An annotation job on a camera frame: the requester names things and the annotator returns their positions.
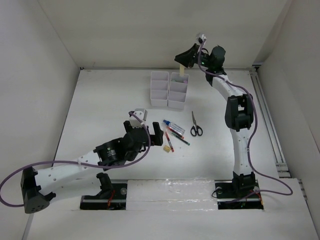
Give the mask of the yellow highlighter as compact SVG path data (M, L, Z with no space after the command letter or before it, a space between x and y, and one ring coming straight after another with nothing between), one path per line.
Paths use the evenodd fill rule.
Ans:
M185 67L182 64L180 64L179 65L179 76L183 77L184 74L185 74Z

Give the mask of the blue cap glue bottle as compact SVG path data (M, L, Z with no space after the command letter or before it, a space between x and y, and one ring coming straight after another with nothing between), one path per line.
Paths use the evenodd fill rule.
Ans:
M163 123L167 126L167 127L169 127L169 128L171 128L171 129L173 129L174 131L176 131L178 134L180 134L180 135L184 135L184 133L185 133L185 130L182 128L182 127L180 127L179 125L177 125L177 124L175 124L175 123L173 123L173 122L171 122L171 121L168 121L168 120L163 120Z

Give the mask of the black handled scissors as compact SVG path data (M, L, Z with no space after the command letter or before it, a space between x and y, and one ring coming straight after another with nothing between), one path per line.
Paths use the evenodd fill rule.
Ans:
M202 136L203 135L203 130L199 125L197 125L197 122L196 122L195 115L194 115L193 111L191 112L191 117L192 117L193 126L190 129L190 134L193 137Z

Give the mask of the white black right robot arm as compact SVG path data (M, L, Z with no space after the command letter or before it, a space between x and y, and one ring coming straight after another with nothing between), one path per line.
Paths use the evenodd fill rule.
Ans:
M249 131L254 122L252 96L230 82L223 64L226 51L215 46L211 53L203 52L199 44L175 56L174 60L186 68L198 65L206 81L226 100L224 120L229 128L234 150L234 167L231 182L218 182L213 192L218 199L236 199L250 194L256 186L256 178L249 152Z

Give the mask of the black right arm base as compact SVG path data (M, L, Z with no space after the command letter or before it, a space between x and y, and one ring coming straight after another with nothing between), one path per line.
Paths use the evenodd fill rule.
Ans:
M247 175L233 173L231 181L218 180L214 184L211 197L217 200L219 210L264 209L262 197L256 192L259 185L253 172Z

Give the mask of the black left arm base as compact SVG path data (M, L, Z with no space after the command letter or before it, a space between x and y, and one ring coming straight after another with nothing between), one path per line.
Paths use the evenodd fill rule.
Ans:
M79 208L86 211L126 210L128 181L112 181L107 173L98 173L96 178L99 180L100 191L95 195L83 195Z

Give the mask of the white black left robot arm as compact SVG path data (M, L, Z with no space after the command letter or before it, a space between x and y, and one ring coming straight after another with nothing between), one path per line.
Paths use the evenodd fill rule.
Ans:
M151 146L163 144L164 132L158 122L153 122L154 134L146 126L132 127L125 121L126 134L97 146L88 154L76 161L64 162L61 165L35 170L29 166L22 171L21 192L26 214L33 214L48 207L57 194L55 190L68 181L83 177L90 170L107 171L133 162L139 153L146 152Z

